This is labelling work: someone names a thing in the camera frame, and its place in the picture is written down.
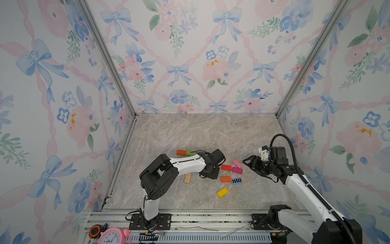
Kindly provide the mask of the green block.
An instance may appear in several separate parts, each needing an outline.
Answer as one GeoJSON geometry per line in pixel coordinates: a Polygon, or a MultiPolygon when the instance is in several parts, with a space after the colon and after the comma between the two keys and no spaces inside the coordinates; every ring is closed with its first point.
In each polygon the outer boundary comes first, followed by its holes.
{"type": "Polygon", "coordinates": [[[197,153],[195,151],[189,151],[189,150],[187,150],[186,153],[185,153],[185,155],[188,156],[188,157],[194,156],[196,154],[197,153]]]}

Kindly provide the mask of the striped natural wood block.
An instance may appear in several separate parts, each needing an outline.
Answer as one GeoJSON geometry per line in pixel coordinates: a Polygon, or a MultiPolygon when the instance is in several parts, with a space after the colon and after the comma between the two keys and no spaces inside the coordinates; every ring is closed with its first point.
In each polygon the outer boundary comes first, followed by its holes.
{"type": "Polygon", "coordinates": [[[185,179],[184,179],[184,183],[185,183],[185,184],[189,184],[189,183],[191,182],[191,176],[192,176],[191,173],[187,173],[187,174],[185,175],[185,179]]]}

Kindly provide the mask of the red block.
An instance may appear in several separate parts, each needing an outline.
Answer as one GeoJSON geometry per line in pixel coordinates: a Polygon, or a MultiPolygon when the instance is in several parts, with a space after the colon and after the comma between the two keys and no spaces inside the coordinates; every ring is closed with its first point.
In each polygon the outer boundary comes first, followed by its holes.
{"type": "Polygon", "coordinates": [[[232,171],[232,166],[222,164],[221,169],[225,171],[232,171]]]}

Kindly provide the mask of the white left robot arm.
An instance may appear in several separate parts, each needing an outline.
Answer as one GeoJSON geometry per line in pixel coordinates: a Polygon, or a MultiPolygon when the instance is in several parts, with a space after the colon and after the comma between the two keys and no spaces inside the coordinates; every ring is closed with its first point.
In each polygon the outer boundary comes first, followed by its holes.
{"type": "Polygon", "coordinates": [[[216,180],[220,167],[226,161],[219,149],[213,152],[185,151],[184,155],[184,158],[170,158],[161,154],[141,172],[139,178],[144,197],[141,213],[145,221],[157,218],[159,199],[168,192],[177,177],[198,173],[203,179],[216,180]]]}

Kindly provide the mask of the magenta block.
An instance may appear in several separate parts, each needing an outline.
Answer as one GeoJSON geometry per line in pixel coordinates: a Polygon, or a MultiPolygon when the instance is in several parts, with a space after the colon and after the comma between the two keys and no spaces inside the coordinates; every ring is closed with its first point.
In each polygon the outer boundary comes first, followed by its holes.
{"type": "Polygon", "coordinates": [[[233,167],[232,172],[237,173],[237,174],[243,174],[243,169],[238,168],[238,167],[233,167]]]}

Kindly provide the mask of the light pink block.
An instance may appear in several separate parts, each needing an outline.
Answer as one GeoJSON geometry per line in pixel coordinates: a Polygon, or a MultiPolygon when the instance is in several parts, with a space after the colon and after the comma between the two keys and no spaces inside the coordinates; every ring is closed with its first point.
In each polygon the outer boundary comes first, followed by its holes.
{"type": "Polygon", "coordinates": [[[238,160],[234,159],[234,160],[232,161],[232,163],[233,163],[237,168],[242,168],[242,164],[241,164],[238,160]]]}

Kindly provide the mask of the blue slotted block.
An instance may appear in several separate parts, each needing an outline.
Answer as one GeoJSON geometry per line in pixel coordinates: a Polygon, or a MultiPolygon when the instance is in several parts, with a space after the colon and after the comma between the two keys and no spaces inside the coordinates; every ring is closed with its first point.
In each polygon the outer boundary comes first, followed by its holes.
{"type": "Polygon", "coordinates": [[[232,179],[232,180],[231,180],[231,183],[232,183],[233,185],[237,185],[237,184],[243,183],[243,181],[242,181],[242,178],[235,178],[235,179],[232,179]]]}

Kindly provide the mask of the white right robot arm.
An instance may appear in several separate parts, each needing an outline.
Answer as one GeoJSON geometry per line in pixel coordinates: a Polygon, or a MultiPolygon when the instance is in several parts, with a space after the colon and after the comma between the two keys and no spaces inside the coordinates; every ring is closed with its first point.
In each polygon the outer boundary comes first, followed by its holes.
{"type": "Polygon", "coordinates": [[[277,182],[287,186],[304,204],[314,221],[310,222],[285,204],[272,205],[262,220],[253,220],[253,227],[286,228],[308,244],[361,244],[363,230],[360,224],[334,209],[303,175],[296,162],[289,163],[284,147],[260,149],[259,156],[243,160],[257,175],[275,176],[277,182]]]}

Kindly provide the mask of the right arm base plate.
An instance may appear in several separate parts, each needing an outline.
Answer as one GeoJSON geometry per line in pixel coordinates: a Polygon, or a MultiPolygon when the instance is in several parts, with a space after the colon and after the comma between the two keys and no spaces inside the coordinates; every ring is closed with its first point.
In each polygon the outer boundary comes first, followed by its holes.
{"type": "Polygon", "coordinates": [[[276,232],[289,230],[289,228],[282,226],[281,224],[271,222],[269,220],[268,214],[265,213],[253,213],[251,218],[252,222],[250,227],[254,230],[267,230],[276,232]]]}

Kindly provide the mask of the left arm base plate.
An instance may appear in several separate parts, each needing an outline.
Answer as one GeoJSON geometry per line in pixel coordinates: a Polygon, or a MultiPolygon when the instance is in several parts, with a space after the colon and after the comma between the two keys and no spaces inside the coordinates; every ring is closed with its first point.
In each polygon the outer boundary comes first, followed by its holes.
{"type": "Polygon", "coordinates": [[[130,218],[129,230],[170,230],[172,215],[160,213],[155,218],[147,221],[143,214],[134,213],[130,218]]]}

